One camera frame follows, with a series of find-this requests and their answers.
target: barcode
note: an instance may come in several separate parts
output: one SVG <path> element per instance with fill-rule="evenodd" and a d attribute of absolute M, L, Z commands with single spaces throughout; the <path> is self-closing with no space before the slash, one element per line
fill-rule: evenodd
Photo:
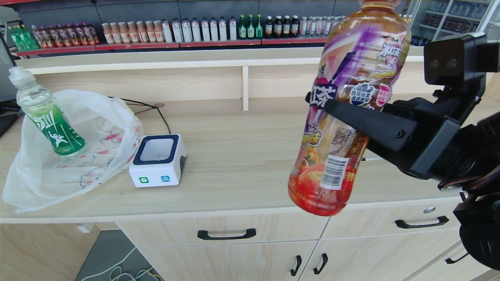
<path fill-rule="evenodd" d="M 329 190 L 340 190 L 348 162 L 349 158 L 328 155 L 319 186 Z"/>

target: red shelf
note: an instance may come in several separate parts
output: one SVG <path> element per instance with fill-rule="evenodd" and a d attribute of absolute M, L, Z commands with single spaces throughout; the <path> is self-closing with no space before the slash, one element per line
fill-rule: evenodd
<path fill-rule="evenodd" d="M 211 47 L 211 46 L 249 46 L 260 45 L 260 39 L 254 40 L 227 40 L 227 41 L 202 41 L 202 42 L 181 42 L 181 47 Z"/>
<path fill-rule="evenodd" d="M 327 37 L 262 39 L 262 45 L 326 43 Z"/>
<path fill-rule="evenodd" d="M 80 52 L 95 52 L 96 46 L 78 46 L 78 47 L 64 47 L 64 48 L 45 48 L 37 50 L 26 50 L 13 52 L 16 56 L 33 56 L 33 55 L 46 55 L 46 54 L 62 54 L 62 53 L 80 53 Z"/>
<path fill-rule="evenodd" d="M 179 43 L 132 43 L 132 44 L 102 44 L 95 46 L 97 51 L 128 50 L 128 49 L 161 49 L 179 48 Z"/>

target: drawer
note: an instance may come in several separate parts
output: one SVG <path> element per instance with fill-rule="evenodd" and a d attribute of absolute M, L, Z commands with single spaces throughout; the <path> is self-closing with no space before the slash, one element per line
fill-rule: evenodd
<path fill-rule="evenodd" d="M 281 213 L 120 221 L 138 248 L 319 239 L 328 218 Z"/>
<path fill-rule="evenodd" d="M 405 234 L 458 228 L 453 210 L 459 197 L 384 203 L 348 204 L 332 216 L 323 239 Z"/>

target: white plastic bag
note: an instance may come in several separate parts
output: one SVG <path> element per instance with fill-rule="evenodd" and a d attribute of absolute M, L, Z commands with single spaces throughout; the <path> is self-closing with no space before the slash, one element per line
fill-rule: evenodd
<path fill-rule="evenodd" d="M 25 117 L 2 194 L 4 202 L 19 207 L 17 213 L 60 203 L 111 179 L 129 167 L 143 136 L 141 122 L 119 98 L 71 89 L 54 96 L 87 151 L 71 159 L 57 155 Z"/>

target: white cable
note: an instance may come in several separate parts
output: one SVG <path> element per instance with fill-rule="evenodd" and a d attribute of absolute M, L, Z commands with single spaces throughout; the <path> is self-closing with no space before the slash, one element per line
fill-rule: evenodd
<path fill-rule="evenodd" d="M 141 278 L 143 275 L 149 273 L 153 267 L 151 267 L 150 269 L 148 270 L 145 270 L 145 269 L 142 269 L 140 270 L 137 275 L 134 277 L 126 272 L 122 273 L 122 267 L 120 266 L 121 263 L 123 263 L 135 250 L 137 249 L 137 247 L 134 247 L 121 261 L 119 261 L 117 264 L 111 266 L 110 268 L 104 270 L 103 272 L 101 273 L 97 273 L 97 274 L 94 274 L 94 275 L 91 275 L 91 276 L 87 276 L 85 278 L 83 278 L 81 281 L 85 281 L 89 278 L 93 278 L 93 277 L 96 277 L 96 276 L 99 276 L 99 275 L 102 275 L 102 274 L 105 274 L 106 272 L 110 271 L 111 272 L 109 273 L 109 281 L 119 281 L 121 277 L 123 276 L 128 276 L 130 277 L 131 279 L 128 280 L 128 281 L 138 281 L 139 278 Z M 115 270 L 118 269 L 119 270 L 119 274 L 118 276 L 116 276 L 115 278 L 112 278 L 112 275 L 113 275 L 113 272 L 115 272 Z"/>

